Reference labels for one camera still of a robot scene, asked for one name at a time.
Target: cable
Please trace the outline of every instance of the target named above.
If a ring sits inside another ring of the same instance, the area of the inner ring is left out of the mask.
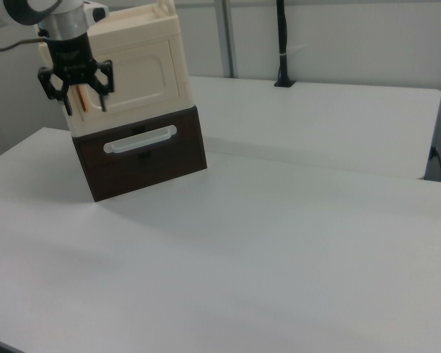
[[[20,40],[19,42],[12,44],[11,46],[6,46],[4,48],[0,48],[0,51],[7,51],[13,48],[16,48],[17,46],[20,46],[21,44],[32,44],[32,43],[42,43],[44,42],[43,38],[33,38],[33,39],[25,39]]]
[[[434,151],[434,155],[437,157],[438,161],[440,162],[440,170],[441,170],[441,156],[438,150]]]

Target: table surface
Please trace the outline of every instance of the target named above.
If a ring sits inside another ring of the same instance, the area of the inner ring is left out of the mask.
[[[0,156],[0,341],[441,353],[441,183],[207,153],[94,203],[69,132]]]
[[[422,178],[441,92],[191,77],[208,149]]]

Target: drawer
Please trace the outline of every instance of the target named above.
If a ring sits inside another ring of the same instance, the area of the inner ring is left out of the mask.
[[[196,107],[74,138],[73,143],[95,201],[207,167]],[[108,146],[116,146],[115,151]]]

